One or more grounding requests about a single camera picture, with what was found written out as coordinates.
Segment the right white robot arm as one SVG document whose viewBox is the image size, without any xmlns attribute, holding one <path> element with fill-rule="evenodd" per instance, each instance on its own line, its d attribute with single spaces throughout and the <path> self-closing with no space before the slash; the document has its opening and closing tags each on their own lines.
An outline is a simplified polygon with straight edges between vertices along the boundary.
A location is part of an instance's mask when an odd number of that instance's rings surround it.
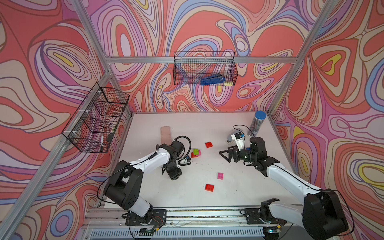
<svg viewBox="0 0 384 240">
<path fill-rule="evenodd" d="M 340 200 L 342 196 L 331 189 L 321 189 L 310 184 L 267 153 L 265 141 L 260 137 L 250 138 L 250 148 L 233 137 L 236 146 L 220 151 L 227 162 L 243 161 L 259 173 L 274 180 L 290 192 L 300 206 L 281 204 L 278 198 L 263 201 L 258 209 L 244 209 L 249 224 L 273 224 L 279 220 L 304 228 L 314 240 L 327 240 L 349 229 Z"/>
</svg>

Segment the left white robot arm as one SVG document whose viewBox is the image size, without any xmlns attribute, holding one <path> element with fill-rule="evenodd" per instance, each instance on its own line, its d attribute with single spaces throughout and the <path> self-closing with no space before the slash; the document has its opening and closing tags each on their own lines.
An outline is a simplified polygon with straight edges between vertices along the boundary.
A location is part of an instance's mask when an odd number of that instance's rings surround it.
<svg viewBox="0 0 384 240">
<path fill-rule="evenodd" d="M 182 175 L 177 159 L 184 151 L 184 145 L 174 140 L 170 145 L 157 145 L 153 153 L 136 161 L 120 161 L 107 179 L 104 196 L 148 223 L 154 207 L 140 196 L 143 178 L 145 174 L 161 167 L 172 181 L 177 180 Z"/>
</svg>

